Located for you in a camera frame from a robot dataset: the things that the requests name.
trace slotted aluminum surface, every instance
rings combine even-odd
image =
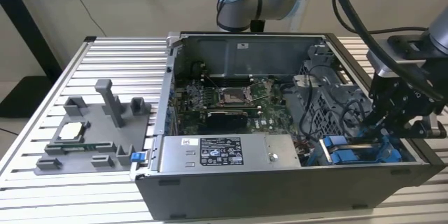
[[[350,37],[339,40],[371,75],[365,58],[367,49],[361,40]],[[93,92],[98,78],[111,78],[113,92],[122,102],[138,96],[151,104],[146,143],[151,142],[165,59],[163,38],[98,38],[94,43],[82,44],[54,85],[53,95],[50,91],[0,162],[0,223],[159,223],[151,220],[127,172],[34,176],[31,169],[65,113],[61,105],[66,97],[81,95],[87,103],[101,103]],[[448,126],[445,113],[438,120]],[[426,142],[448,163],[448,141]],[[419,187],[398,190],[371,210],[194,223],[375,224],[446,223],[446,220],[448,169]]]

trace warning label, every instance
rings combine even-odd
[[[201,165],[242,165],[238,137],[201,138]]]

